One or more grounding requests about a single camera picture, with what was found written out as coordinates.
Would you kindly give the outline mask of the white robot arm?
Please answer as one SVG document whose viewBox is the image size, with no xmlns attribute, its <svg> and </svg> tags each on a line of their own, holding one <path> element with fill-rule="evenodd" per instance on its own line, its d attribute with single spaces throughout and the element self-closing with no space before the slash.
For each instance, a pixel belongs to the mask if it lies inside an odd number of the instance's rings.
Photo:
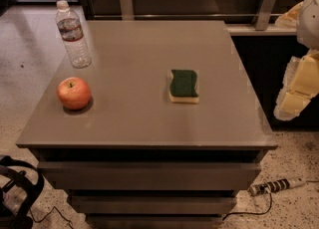
<svg viewBox="0 0 319 229">
<path fill-rule="evenodd" d="M 292 57 L 276 99 L 274 116 L 293 120 L 319 94 L 319 0 L 304 0 L 280 16 L 275 25 L 295 28 L 297 42 L 309 49 L 302 58 Z"/>
</svg>

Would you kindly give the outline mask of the white-edged yellow gripper finger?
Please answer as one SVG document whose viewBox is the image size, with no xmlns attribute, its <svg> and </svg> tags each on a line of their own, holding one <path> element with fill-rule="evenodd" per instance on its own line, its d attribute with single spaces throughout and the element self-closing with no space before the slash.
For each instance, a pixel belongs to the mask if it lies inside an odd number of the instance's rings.
<svg viewBox="0 0 319 229">
<path fill-rule="evenodd" d="M 275 118 L 278 120 L 289 121 L 297 117 L 297 114 L 286 112 L 283 109 L 282 104 L 283 104 L 284 98 L 286 97 L 286 93 L 288 92 L 288 86 L 291 83 L 296 73 L 299 62 L 300 62 L 300 58 L 292 57 L 286 66 L 284 77 L 282 80 L 283 87 L 278 93 L 278 96 L 276 99 L 276 106 L 273 111 Z"/>
</svg>

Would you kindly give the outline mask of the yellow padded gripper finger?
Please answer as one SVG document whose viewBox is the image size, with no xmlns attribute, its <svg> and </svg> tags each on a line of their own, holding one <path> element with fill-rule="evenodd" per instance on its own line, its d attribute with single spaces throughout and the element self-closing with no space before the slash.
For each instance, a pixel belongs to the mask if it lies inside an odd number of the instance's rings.
<svg viewBox="0 0 319 229">
<path fill-rule="evenodd" d="M 313 53 L 300 59 L 282 107 L 288 113 L 300 115 L 318 94 L 319 54 Z"/>
</svg>

